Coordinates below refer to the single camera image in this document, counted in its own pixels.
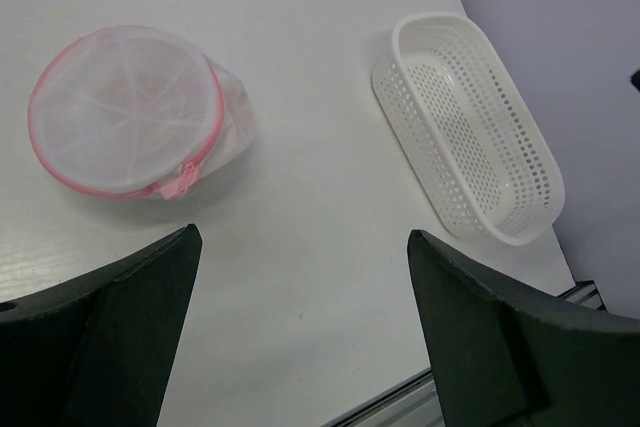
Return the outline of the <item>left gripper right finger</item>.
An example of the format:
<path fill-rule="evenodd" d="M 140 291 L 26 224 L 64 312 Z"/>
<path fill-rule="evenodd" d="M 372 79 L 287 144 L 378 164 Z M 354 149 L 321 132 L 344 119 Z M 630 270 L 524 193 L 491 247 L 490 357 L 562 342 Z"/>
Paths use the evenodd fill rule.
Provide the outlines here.
<path fill-rule="evenodd" d="M 639 323 L 548 295 L 431 234 L 408 264 L 448 426 L 635 426 Z"/>

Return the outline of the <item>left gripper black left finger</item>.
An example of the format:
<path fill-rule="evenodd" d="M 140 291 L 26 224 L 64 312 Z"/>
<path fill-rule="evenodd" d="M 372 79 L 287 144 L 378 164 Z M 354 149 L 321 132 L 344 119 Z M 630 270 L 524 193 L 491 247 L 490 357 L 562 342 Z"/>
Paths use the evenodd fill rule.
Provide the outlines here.
<path fill-rule="evenodd" d="M 4 426 L 154 426 L 202 250 L 189 224 L 1 304 Z"/>

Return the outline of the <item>white mesh laundry bag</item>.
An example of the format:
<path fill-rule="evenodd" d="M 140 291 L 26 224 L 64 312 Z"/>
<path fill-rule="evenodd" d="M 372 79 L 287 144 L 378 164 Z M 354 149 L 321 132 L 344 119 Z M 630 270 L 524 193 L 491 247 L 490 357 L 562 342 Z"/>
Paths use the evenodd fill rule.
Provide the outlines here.
<path fill-rule="evenodd" d="M 27 125 L 53 178 L 119 200 L 185 196 L 240 158 L 255 129 L 235 75 L 179 36 L 132 25 L 64 48 L 31 93 Z"/>

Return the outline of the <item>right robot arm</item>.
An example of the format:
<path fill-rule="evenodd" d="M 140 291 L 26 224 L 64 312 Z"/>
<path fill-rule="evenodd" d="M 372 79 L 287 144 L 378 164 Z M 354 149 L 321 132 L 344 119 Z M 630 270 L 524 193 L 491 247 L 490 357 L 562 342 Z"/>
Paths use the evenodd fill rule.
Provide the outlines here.
<path fill-rule="evenodd" d="M 636 88 L 637 91 L 640 91 L 640 70 L 637 70 L 630 77 L 631 84 Z"/>

